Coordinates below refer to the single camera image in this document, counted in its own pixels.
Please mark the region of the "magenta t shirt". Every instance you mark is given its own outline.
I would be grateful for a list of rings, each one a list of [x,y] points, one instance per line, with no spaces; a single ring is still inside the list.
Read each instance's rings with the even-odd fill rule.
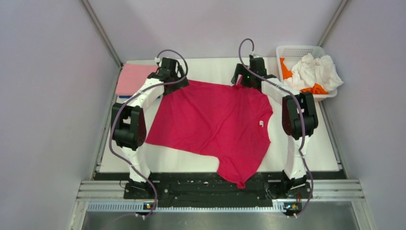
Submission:
[[[146,142],[216,157],[217,173],[243,189],[270,147],[272,115],[256,89],[192,80],[162,98]]]

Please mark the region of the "folded pink t shirt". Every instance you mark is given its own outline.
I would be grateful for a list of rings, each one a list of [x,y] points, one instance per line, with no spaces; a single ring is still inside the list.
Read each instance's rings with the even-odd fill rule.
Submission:
[[[115,94],[117,96],[132,96],[145,83],[147,77],[157,70],[156,65],[124,64],[119,75]]]

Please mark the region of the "crumpled white t shirt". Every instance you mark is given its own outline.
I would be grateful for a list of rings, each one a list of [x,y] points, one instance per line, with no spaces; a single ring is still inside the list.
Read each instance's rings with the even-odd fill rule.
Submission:
[[[309,87],[317,83],[328,93],[344,83],[338,76],[336,66],[329,55],[314,58],[311,54],[307,54],[288,70],[292,71],[294,79],[303,80]]]

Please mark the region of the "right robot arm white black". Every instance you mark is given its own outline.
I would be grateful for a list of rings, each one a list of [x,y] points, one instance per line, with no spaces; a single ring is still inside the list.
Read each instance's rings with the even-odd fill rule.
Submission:
[[[287,160],[279,184],[266,183],[268,198],[296,198],[299,193],[311,192],[312,181],[305,160],[308,142],[318,127],[318,117],[313,95],[295,91],[276,76],[268,74],[262,57],[250,55],[249,65],[236,65],[232,84],[259,90],[282,107],[282,128],[288,137]]]

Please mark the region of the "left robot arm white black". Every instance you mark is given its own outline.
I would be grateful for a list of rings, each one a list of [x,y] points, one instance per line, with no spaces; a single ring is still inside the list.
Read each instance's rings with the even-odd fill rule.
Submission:
[[[124,103],[115,103],[111,109],[111,129],[109,148],[113,143],[121,154],[112,150],[112,154],[124,160],[130,175],[125,185],[125,199],[152,199],[157,197],[156,189],[150,181],[150,169],[139,156],[140,148],[147,137],[145,111],[160,96],[189,85],[187,70],[179,61],[168,57],[155,59],[158,67],[151,72],[144,84]]]

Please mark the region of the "orange t shirt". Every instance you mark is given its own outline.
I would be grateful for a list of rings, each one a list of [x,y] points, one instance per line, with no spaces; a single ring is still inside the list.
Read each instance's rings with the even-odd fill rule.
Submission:
[[[294,79],[293,73],[291,70],[284,64],[284,57],[280,58],[281,70],[282,70],[282,78],[285,84],[287,84],[292,89],[301,91],[301,92],[310,92],[312,94],[318,95],[327,95],[328,92],[323,89],[323,87],[317,83],[313,85],[313,87],[309,87],[303,80],[301,79]]]

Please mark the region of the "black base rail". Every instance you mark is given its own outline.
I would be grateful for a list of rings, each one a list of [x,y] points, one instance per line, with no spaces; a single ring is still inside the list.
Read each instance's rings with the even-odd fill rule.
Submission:
[[[310,180],[288,180],[283,173],[258,172],[244,188],[216,173],[151,173],[152,184],[126,183],[124,199],[156,200],[158,207],[243,208],[272,207],[276,200],[304,201]]]

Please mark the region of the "white plastic basket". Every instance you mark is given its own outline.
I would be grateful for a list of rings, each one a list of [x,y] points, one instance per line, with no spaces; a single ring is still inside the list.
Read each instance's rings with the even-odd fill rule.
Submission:
[[[283,82],[282,79],[282,70],[280,64],[280,58],[285,58],[285,66],[288,69],[291,69],[293,65],[295,65],[302,57],[307,54],[311,54],[314,58],[320,58],[324,55],[327,55],[323,48],[319,46],[298,46],[298,45],[291,45],[291,46],[278,46],[276,49],[277,55],[277,64],[279,69],[279,79]],[[322,101],[326,98],[333,98],[337,95],[338,88],[331,91],[327,95],[316,95],[313,94],[315,101]]]

